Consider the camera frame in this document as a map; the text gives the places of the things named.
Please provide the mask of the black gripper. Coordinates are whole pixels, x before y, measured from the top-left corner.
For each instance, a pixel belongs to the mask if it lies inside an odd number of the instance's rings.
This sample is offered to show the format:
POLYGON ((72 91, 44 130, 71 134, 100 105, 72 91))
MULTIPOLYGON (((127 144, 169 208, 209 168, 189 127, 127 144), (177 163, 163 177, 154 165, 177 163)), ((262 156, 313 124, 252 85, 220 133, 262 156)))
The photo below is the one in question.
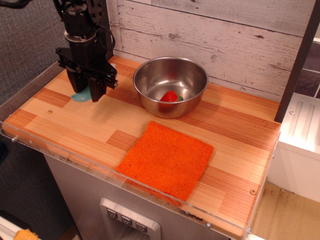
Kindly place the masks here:
POLYGON ((87 37, 85 35, 74 36, 65 32, 64 36, 68 40, 69 47, 55 49, 55 53, 59 56, 59 65, 66 69, 75 93, 80 93, 89 86, 92 101, 98 102, 107 91, 104 82, 93 78, 87 80, 81 73, 74 71, 76 67, 93 69, 108 62, 107 50, 95 33, 91 37, 87 37))

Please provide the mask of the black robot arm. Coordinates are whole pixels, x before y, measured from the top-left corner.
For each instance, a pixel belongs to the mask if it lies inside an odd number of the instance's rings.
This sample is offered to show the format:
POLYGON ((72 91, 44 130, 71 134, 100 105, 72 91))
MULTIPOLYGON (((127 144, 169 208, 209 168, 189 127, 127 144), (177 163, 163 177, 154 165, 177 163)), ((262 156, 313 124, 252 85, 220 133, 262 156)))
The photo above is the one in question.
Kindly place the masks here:
POLYGON ((58 47, 58 63, 66 69, 75 93, 89 89, 93 102, 118 86, 117 70, 109 63, 116 40, 104 0, 56 0, 68 47, 58 47))

